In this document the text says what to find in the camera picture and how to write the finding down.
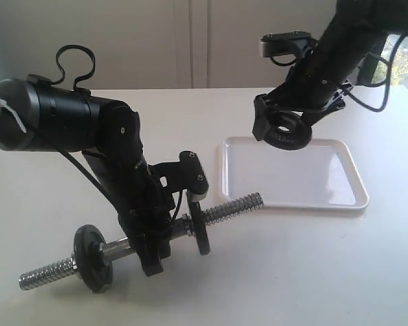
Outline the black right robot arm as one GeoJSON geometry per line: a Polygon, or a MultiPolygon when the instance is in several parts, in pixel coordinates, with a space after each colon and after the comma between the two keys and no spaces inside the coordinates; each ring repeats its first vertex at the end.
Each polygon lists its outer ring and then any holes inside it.
{"type": "Polygon", "coordinates": [[[280,86],[254,99],[252,134],[257,141],[298,149],[311,140],[312,126],[345,107],[350,74],[389,34],[408,37],[408,1],[338,1],[322,36],[267,34],[262,56],[293,55],[280,86]]]}

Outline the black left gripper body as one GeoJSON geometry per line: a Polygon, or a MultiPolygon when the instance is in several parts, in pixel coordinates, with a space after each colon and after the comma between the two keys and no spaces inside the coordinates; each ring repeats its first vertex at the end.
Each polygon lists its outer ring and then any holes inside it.
{"type": "Polygon", "coordinates": [[[84,150],[82,155],[114,201],[118,223],[129,239],[170,239],[165,194],[151,175],[141,145],[106,145],[84,150]]]}

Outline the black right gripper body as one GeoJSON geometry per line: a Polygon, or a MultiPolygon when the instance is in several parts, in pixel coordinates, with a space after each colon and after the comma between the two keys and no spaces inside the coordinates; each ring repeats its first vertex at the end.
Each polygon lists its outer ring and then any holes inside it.
{"type": "Polygon", "coordinates": [[[352,65],[344,64],[297,64],[281,85],[266,93],[267,100],[275,112],[340,111],[345,108],[343,92],[353,70],[352,65]]]}

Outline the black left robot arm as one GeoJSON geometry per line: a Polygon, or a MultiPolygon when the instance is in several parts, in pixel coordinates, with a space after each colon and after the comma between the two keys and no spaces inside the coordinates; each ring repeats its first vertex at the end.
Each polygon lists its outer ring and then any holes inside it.
{"type": "Polygon", "coordinates": [[[115,208],[144,273],[163,271],[173,198],[144,158],[140,117],[127,103],[48,81],[1,81],[0,149],[80,152],[88,162],[82,174],[115,208]]]}

